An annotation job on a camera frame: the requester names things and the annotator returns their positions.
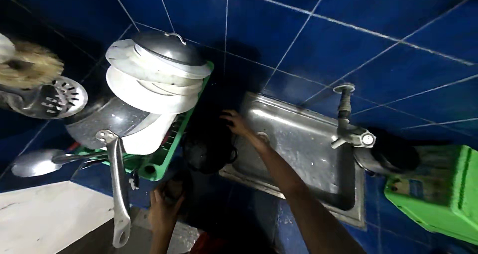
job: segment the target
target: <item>scrub brush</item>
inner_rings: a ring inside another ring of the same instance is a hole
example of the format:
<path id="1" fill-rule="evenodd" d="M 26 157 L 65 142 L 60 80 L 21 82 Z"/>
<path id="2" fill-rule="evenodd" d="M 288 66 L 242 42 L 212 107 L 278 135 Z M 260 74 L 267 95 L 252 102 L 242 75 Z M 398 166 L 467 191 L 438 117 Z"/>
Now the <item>scrub brush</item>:
<path id="1" fill-rule="evenodd" d="M 34 88 L 50 84 L 63 72 L 63 62 L 49 49 L 26 41 L 13 41 L 14 56 L 0 63 L 0 84 Z"/>

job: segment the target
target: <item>sink drain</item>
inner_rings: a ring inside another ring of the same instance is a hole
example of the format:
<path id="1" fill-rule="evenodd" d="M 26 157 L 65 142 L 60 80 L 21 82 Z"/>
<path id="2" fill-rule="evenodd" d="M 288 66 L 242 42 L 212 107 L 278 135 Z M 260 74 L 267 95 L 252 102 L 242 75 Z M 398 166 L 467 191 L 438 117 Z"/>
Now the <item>sink drain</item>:
<path id="1" fill-rule="evenodd" d="M 257 132 L 256 135 L 258 135 L 267 144 L 270 142 L 269 136 L 266 133 L 264 133 L 263 131 Z"/>

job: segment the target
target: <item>lid handle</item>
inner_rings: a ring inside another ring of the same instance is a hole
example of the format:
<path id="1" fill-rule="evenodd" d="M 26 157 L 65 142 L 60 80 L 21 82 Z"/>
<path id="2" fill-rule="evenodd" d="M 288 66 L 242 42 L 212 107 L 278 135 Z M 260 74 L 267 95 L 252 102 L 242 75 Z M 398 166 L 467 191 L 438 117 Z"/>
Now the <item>lid handle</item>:
<path id="1" fill-rule="evenodd" d="M 165 36 L 171 36 L 171 35 L 177 36 L 177 37 L 179 37 L 179 40 L 181 40 L 181 43 L 182 43 L 183 45 L 186 45 L 186 42 L 184 42 L 184 40 L 182 39 L 182 37 L 181 37 L 179 34 L 177 34 L 177 33 L 166 33 L 166 32 L 165 32 L 164 35 L 165 35 Z"/>

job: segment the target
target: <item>pot lid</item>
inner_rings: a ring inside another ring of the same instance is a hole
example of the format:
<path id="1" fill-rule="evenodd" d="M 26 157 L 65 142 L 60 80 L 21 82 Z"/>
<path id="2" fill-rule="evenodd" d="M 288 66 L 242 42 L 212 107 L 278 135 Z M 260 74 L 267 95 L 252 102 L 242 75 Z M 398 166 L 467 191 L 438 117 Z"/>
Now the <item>pot lid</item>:
<path id="1" fill-rule="evenodd" d="M 206 64 L 197 49 L 177 33 L 140 32 L 133 41 L 142 48 L 172 62 L 191 66 Z"/>

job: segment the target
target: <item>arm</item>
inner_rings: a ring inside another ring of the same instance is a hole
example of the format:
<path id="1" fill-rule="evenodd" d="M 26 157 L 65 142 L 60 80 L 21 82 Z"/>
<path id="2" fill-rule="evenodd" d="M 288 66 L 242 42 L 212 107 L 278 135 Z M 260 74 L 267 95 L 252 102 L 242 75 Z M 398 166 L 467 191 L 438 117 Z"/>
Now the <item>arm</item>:
<path id="1" fill-rule="evenodd" d="M 160 184 L 150 193 L 151 207 L 149 221 L 152 226 L 152 242 L 150 254 L 166 254 L 169 247 L 169 241 L 173 235 L 176 226 L 176 220 L 179 208 L 184 195 L 179 198 L 176 204 L 168 204 L 164 200 L 164 183 Z"/>
<path id="2" fill-rule="evenodd" d="M 303 240 L 312 254 L 365 253 L 338 220 L 315 199 L 307 185 L 268 143 L 258 137 L 234 110 L 221 116 L 233 123 L 233 133 L 245 137 L 257 150 L 267 170 L 284 194 Z"/>

